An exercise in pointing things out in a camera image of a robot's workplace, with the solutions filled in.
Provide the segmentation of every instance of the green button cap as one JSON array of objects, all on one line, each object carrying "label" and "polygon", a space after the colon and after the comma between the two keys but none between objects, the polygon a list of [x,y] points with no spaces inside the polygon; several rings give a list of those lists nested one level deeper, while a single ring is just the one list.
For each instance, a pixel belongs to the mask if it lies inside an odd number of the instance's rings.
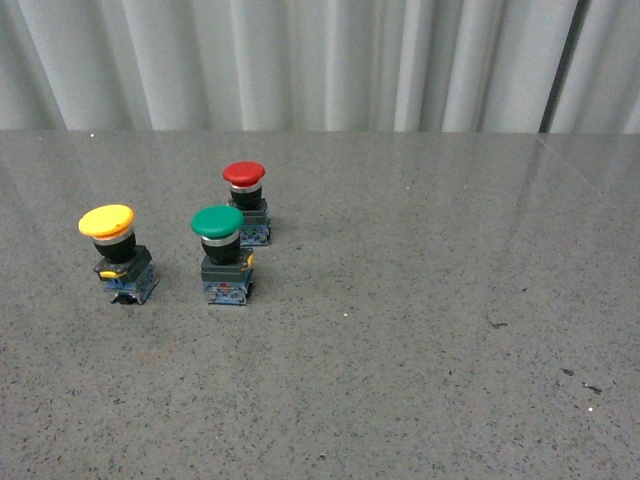
[{"label": "green button cap", "polygon": [[196,213],[191,220],[191,230],[207,238],[224,238],[244,223],[242,212],[235,207],[215,205]]}]

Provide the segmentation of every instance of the yellow button cap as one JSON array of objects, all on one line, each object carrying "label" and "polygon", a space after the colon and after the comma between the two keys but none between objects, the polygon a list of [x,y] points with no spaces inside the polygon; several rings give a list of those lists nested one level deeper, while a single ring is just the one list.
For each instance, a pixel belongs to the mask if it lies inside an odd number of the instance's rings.
[{"label": "yellow button cap", "polygon": [[78,230],[89,237],[112,237],[129,228],[135,216],[126,205],[105,205],[85,213]]}]

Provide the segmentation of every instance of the gray countertop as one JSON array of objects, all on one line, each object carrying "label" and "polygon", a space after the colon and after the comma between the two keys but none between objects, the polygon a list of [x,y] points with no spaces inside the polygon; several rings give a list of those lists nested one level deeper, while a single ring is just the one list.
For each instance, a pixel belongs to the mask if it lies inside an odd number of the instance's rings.
[{"label": "gray countertop", "polygon": [[[210,306],[190,221],[247,158],[272,245]],[[2,132],[0,477],[637,478],[639,206],[638,136]]]}]

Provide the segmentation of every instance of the white curtain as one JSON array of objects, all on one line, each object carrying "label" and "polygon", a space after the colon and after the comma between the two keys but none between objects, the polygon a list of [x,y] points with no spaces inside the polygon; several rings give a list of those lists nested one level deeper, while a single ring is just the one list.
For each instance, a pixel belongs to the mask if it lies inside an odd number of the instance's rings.
[{"label": "white curtain", "polygon": [[[537,132],[577,0],[0,0],[0,128]],[[640,132],[592,0],[552,132]]]}]

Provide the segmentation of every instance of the red button cap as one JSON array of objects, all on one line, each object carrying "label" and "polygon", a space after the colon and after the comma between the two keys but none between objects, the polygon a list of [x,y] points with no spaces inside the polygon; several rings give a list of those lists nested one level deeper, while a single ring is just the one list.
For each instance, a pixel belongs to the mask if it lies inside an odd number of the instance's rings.
[{"label": "red button cap", "polygon": [[264,167],[258,162],[236,162],[222,172],[222,178],[237,187],[250,187],[264,177]]}]

